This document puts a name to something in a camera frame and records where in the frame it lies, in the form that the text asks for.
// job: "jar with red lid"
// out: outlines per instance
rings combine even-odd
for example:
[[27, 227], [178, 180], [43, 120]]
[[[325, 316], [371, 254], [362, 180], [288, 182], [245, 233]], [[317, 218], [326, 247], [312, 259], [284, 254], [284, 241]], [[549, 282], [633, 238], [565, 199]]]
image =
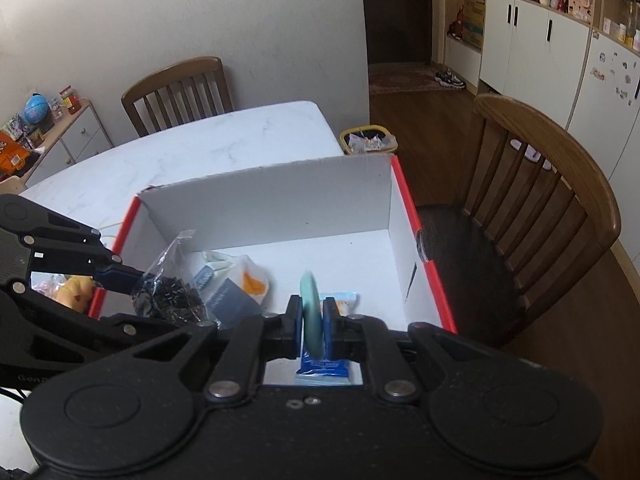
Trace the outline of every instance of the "jar with red lid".
[[73, 88], [71, 88], [71, 85], [60, 92], [60, 97], [62, 97], [62, 102], [65, 104], [66, 109], [70, 114], [73, 115], [82, 108], [78, 94]]

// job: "patterned rug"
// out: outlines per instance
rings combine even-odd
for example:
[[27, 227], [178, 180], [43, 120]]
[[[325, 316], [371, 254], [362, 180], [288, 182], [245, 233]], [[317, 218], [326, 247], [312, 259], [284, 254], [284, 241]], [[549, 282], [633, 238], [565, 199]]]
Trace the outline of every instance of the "patterned rug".
[[436, 69], [424, 63], [378, 63], [369, 65], [369, 95], [430, 90], [458, 90], [440, 86]]

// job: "globe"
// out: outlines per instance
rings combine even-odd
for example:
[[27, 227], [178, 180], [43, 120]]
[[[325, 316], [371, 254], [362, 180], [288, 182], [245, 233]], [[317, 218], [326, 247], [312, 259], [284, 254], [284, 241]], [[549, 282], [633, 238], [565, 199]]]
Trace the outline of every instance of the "globe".
[[24, 105], [24, 118], [31, 124], [37, 124], [49, 113], [47, 100], [40, 94], [34, 94]]

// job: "black chair seat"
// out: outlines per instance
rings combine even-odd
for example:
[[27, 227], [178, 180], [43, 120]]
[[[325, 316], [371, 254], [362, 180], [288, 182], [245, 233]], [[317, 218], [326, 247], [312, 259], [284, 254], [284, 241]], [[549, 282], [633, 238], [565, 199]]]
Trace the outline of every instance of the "black chair seat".
[[434, 260], [458, 333], [500, 346], [524, 318], [513, 274], [482, 229], [449, 205], [418, 208], [425, 255]]

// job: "orange snack bag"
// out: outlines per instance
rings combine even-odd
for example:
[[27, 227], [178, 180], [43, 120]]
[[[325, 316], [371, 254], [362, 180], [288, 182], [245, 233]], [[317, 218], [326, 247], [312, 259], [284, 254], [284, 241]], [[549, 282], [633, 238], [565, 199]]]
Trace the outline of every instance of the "orange snack bag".
[[7, 175], [21, 170], [30, 152], [0, 130], [0, 172]]

